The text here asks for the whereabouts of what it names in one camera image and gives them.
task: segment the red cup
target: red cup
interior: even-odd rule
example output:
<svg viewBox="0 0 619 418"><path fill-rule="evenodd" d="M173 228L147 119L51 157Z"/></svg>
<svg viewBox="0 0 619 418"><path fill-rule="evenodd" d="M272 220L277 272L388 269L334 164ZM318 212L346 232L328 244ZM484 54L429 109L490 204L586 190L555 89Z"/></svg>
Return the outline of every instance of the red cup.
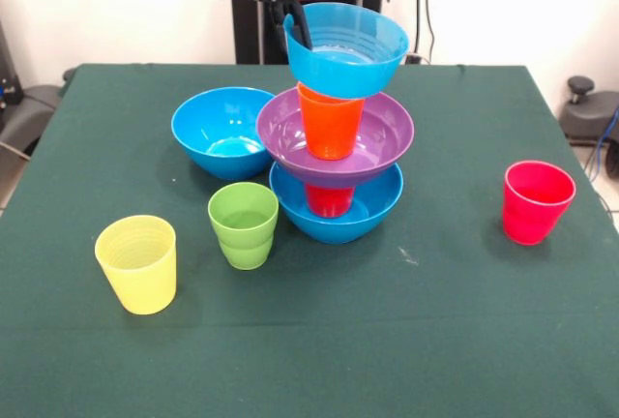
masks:
<svg viewBox="0 0 619 418"><path fill-rule="evenodd" d="M574 179L554 164L526 160L505 172L503 229L514 242L542 242L570 207L576 195Z"/></svg>
<svg viewBox="0 0 619 418"><path fill-rule="evenodd" d="M352 205L355 188L325 189L306 184L306 199L311 212L323 218L342 216Z"/></svg>
<svg viewBox="0 0 619 418"><path fill-rule="evenodd" d="M321 160L352 154L365 99L336 99L297 84L309 152Z"/></svg>

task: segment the green cup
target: green cup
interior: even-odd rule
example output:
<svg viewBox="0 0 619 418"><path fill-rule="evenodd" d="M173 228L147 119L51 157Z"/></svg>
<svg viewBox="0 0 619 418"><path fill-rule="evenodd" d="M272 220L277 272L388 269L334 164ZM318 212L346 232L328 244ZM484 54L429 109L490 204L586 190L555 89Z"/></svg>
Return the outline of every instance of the green cup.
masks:
<svg viewBox="0 0 619 418"><path fill-rule="evenodd" d="M234 183L209 200L211 225L228 263L239 270L262 266L273 245L278 198L256 183Z"/></svg>

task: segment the cup rim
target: cup rim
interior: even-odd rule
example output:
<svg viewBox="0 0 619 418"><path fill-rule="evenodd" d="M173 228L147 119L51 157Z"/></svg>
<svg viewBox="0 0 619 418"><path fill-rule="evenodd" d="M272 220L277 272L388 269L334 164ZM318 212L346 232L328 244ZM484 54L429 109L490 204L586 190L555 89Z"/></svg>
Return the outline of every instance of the cup rim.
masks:
<svg viewBox="0 0 619 418"><path fill-rule="evenodd" d="M544 166L548 166L548 167L550 167L552 169L555 169L556 171L561 173L563 176L568 178L568 180L572 184L572 193L570 194L570 196L568 198L566 198L564 200L561 200L561 201L558 201L558 202L540 202L539 200L534 200L534 199L529 198L529 197L527 197L525 195L522 195L521 193L519 193L512 186L512 184L510 184L510 180L509 180L510 171L512 171L512 169L514 169L515 167L518 167L518 166L520 166L522 164L542 164ZM514 164L511 164L505 170L505 184L507 185L508 188L510 188L510 191L512 191L512 193L514 193L518 197L522 198L523 200L526 200L527 202L534 203L536 205L541 205L541 206L544 206L544 207L556 207L556 206L560 206L560 205L565 205L567 203L572 202L574 200L575 195L576 195L576 182L575 182L574 178L567 171L565 171L563 168L560 168L556 164L551 164L549 162L544 162L542 160L521 160L519 162L515 162Z"/></svg>
<svg viewBox="0 0 619 418"><path fill-rule="evenodd" d="M239 186L246 186L247 184L251 185L252 187L258 187L259 189L265 189L267 192L270 193L270 197L275 201L275 211L273 212L273 214L267 219L265 220L263 223L258 224L256 226L252 226L252 227L244 227L243 229L239 229L238 227L230 227L230 226L226 226L225 224L222 224L219 220L217 220L216 218L213 217L213 213L211 212L211 205L213 204L213 200L220 194L225 192L228 189L232 189L232 188L236 188ZM219 190L217 190L213 195L211 195L211 198L209 198L209 202L206 206L206 211L208 213L209 219L212 220L213 222L215 222L217 224L217 226L221 227L222 229L228 230L228 231L254 231L257 230L267 224L269 224L272 220L276 219L278 217L278 212L280 211L280 202L278 201L278 197L275 195L275 193L267 188L266 186L262 185L262 184L258 184L258 183L253 183L251 181L241 181L238 183L232 183L232 184L228 184L227 186L223 186L222 188L220 188Z"/></svg>
<svg viewBox="0 0 619 418"><path fill-rule="evenodd" d="M361 99L360 98L357 98L357 99L341 99L339 97L328 96L327 94L322 94L322 93L320 93L318 91L314 91L313 89L311 89L309 86L307 86L306 84L304 84L301 81L297 82L296 88L297 88L297 93L299 94L299 97L301 99L305 99L306 101L310 101L310 102L315 103L315 104L325 104L325 105L329 105L329 106L332 106L332 107L338 107L338 106L342 106L342 105L353 105L354 103L358 103L359 101L363 100L363 98L361 98ZM308 89L310 92L313 92L313 93L318 94L320 96L329 97L331 99L336 99L337 102L320 102L320 101L317 101L315 99L312 99L312 98L308 97L304 93L305 89Z"/></svg>
<svg viewBox="0 0 619 418"><path fill-rule="evenodd" d="M100 258L100 251L101 251L101 245L102 245L101 241L104 235L111 228L118 225L119 223L134 220L136 218L152 219L153 221L161 222L166 227L168 227L168 229L172 233L172 244L170 245L169 249L159 259L154 260L152 263L149 263L148 265L140 266L139 268L118 268L116 266L112 266L108 264L105 261L102 261L102 259ZM128 217L121 218L120 220L116 220L115 222L110 223L108 226L105 227L103 231L101 231L101 233L99 234L99 237L97 237L97 241L95 242L95 257L97 258L97 261L99 262L99 264L104 268L108 268L112 271L121 272L121 273L135 273L135 272L144 271L147 268L152 268L154 266L162 264L162 262L170 256L170 254L174 251L175 248L176 248L176 231L174 230L174 227L168 221L164 220L161 217L157 217L155 215L130 215Z"/></svg>

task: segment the black metal clamp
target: black metal clamp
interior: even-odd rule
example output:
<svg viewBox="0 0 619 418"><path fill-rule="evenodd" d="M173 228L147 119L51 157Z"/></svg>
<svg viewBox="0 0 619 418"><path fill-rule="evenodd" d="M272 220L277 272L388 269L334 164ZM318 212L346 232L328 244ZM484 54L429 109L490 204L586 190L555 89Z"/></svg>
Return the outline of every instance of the black metal clamp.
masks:
<svg viewBox="0 0 619 418"><path fill-rule="evenodd" d="M303 11L303 6L298 0L261 0L269 7L271 16L273 17L278 36L280 37L280 43L282 48L285 49L285 32L283 30L283 21L287 15L292 15L294 25L292 28L292 34L295 39L305 46L309 50L312 49L310 30L308 28L308 21L306 14Z"/></svg>

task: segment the yellow cup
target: yellow cup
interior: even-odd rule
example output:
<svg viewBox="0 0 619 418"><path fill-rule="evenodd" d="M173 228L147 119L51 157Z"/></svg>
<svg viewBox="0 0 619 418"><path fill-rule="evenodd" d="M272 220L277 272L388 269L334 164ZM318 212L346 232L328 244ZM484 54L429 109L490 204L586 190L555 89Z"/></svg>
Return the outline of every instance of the yellow cup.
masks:
<svg viewBox="0 0 619 418"><path fill-rule="evenodd" d="M127 217L103 230L95 256L123 307L154 314L176 294L176 234L166 220Z"/></svg>

